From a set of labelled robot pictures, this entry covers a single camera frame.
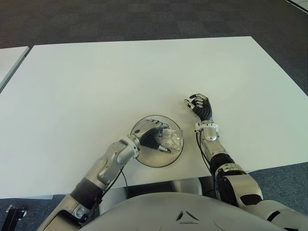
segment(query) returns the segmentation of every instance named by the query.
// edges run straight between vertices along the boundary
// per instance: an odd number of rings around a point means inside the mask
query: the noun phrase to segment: black cable
[[[125,180],[125,185],[126,185],[126,196],[128,197],[128,185],[127,185],[127,181],[126,181],[126,177],[125,177],[125,175],[124,175],[124,172],[120,169],[120,171],[121,171],[121,173],[122,173],[122,175],[123,175],[123,177],[124,177],[124,180]]]
[[[207,159],[206,155],[204,154],[204,152],[202,151],[202,148],[201,148],[201,133],[199,135],[199,140],[198,140],[198,133],[196,133],[196,140],[197,140],[197,145],[198,145],[198,147],[200,149],[200,152],[201,152],[202,159],[203,159],[203,161],[204,161],[208,171],[211,172],[210,168],[208,166],[208,164],[209,164],[208,159]],[[212,178],[213,178],[213,187],[214,187],[213,191],[215,192],[215,198],[217,199],[217,196],[216,196],[216,182],[215,182],[215,179],[214,179],[213,176],[212,176]]]
[[[103,192],[102,194],[102,198],[106,195],[106,193],[111,189],[111,187],[114,185],[114,183],[116,182],[116,180],[119,178],[121,172],[122,172],[122,169],[120,169],[120,172],[118,173],[118,175],[116,176],[116,178],[112,181],[112,183],[109,185],[109,187],[106,189],[106,191]],[[98,208],[98,206],[100,205],[101,201],[100,202],[97,202],[94,207],[93,207],[93,211],[92,211],[92,217],[91,217],[91,221],[94,220],[94,217],[95,217],[95,212]]]
[[[208,190],[208,191],[206,191],[205,193],[203,193],[204,195],[206,195],[206,194],[208,194],[208,193],[210,193],[210,192],[212,192],[212,191],[214,191],[215,189],[211,189],[211,190]]]
[[[204,163],[205,163],[205,165],[206,165],[208,171],[210,172],[210,169],[209,169],[209,167],[208,167],[208,160],[207,160],[207,157],[205,156],[204,152],[202,151],[201,142],[198,141],[198,133],[196,133],[196,141],[197,141],[197,145],[198,145],[198,147],[199,147],[199,149],[200,149],[200,152],[201,152],[201,157],[202,157],[202,159],[203,159],[203,161],[204,161]]]

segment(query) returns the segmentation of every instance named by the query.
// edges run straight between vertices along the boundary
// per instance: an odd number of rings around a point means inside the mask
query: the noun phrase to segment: robot forearm
[[[39,227],[39,231],[79,230],[102,200],[104,192],[132,157],[138,156],[139,140],[125,137],[109,146],[76,188],[67,195]]]
[[[200,132],[200,145],[217,182],[222,201],[237,206],[260,218],[287,230],[307,230],[308,218],[289,207],[272,200],[263,200],[258,183],[248,175],[219,142],[218,125],[212,120],[212,109],[208,98],[202,94],[185,100],[187,106],[201,119],[195,131]]]

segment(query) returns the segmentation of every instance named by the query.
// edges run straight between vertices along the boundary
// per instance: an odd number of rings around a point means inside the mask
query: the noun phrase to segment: white table
[[[154,114],[182,128],[183,153],[164,168],[132,159],[128,184],[208,176],[199,120],[183,103],[198,92],[245,170],[308,161],[308,97],[251,37],[39,45],[0,96],[0,197],[71,192],[110,143]]]
[[[0,89],[22,61],[29,47],[0,49]]]

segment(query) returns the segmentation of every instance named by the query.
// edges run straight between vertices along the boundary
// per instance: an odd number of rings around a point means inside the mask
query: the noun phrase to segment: silver metal part
[[[204,154],[208,161],[211,161],[213,156],[219,153],[228,154],[228,152],[219,142],[218,132],[216,131],[214,132],[212,128],[209,128],[209,129],[203,128],[201,132],[201,147],[204,148]]]
[[[167,124],[163,124],[159,120],[154,119],[144,119],[137,123],[132,131],[132,135],[136,136],[138,140],[147,133],[149,130],[156,129],[157,133],[161,133],[162,129],[169,128]]]
[[[10,205],[10,206],[5,210],[5,212],[8,213],[8,212],[10,211],[11,208],[14,208],[14,206],[13,206],[13,205]]]
[[[68,225],[68,227],[71,227],[70,222],[63,222],[63,220],[61,219],[60,220],[61,222],[58,223],[59,216],[57,215],[59,212],[63,210],[69,214],[73,214],[75,209],[79,208],[80,205],[81,204],[78,201],[76,201],[73,197],[71,197],[71,195],[67,195],[59,203],[59,205],[52,211],[52,213],[50,213],[50,215],[45,219],[45,221],[40,225],[40,227],[38,228],[38,231],[70,230],[70,229],[64,229],[64,227],[66,228],[66,225]]]
[[[102,183],[98,179],[98,173],[105,168],[106,164],[107,164],[107,158],[104,156],[100,157],[97,161],[95,161],[94,165],[91,167],[91,169],[86,173],[84,177],[103,190],[107,188],[107,185]]]
[[[230,171],[240,171],[243,174],[247,174],[242,168],[241,166],[239,166],[238,164],[235,163],[229,163],[229,164],[224,164],[222,166],[220,166],[216,172],[215,172],[215,179],[217,179],[217,174],[219,172],[230,172]]]
[[[104,185],[109,185],[118,175],[120,169],[135,155],[135,150],[130,145],[121,141],[109,146],[104,158],[107,159],[105,167],[97,173],[97,178]]]
[[[211,120],[202,121],[201,124],[195,125],[196,132],[203,132],[203,136],[207,141],[215,141],[218,136],[218,125]]]
[[[160,150],[161,152],[164,152],[164,153],[171,153],[171,150],[169,148],[166,148],[163,145],[159,145],[158,150]]]
[[[81,219],[83,215],[89,215],[90,213],[90,209],[87,209],[83,205],[79,204],[72,212],[72,215],[78,219]]]
[[[44,229],[44,231],[77,231],[80,226],[67,220],[63,216],[56,216],[50,224]]]
[[[245,205],[241,200],[242,196],[256,194],[259,195],[261,199],[263,199],[262,191],[258,183],[250,175],[245,174],[225,177],[232,185],[236,197],[236,202],[239,208],[244,209],[245,207],[247,207],[247,205]]]
[[[184,103],[191,109],[195,107],[195,105],[193,105],[189,100],[184,100]]]
[[[271,222],[281,228],[302,231],[301,228],[305,227],[308,223],[308,217],[304,214],[273,200],[265,200],[256,205],[248,205],[244,209],[264,220],[267,220],[273,213],[279,212]]]

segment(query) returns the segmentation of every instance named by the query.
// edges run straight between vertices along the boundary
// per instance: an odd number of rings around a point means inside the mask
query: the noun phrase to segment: gray carpet
[[[0,1],[0,48],[228,36],[252,36],[308,94],[308,14],[284,0]],[[308,163],[251,175],[265,199],[308,214]],[[0,200],[0,227],[14,203],[29,210],[16,230],[35,230],[61,197]]]

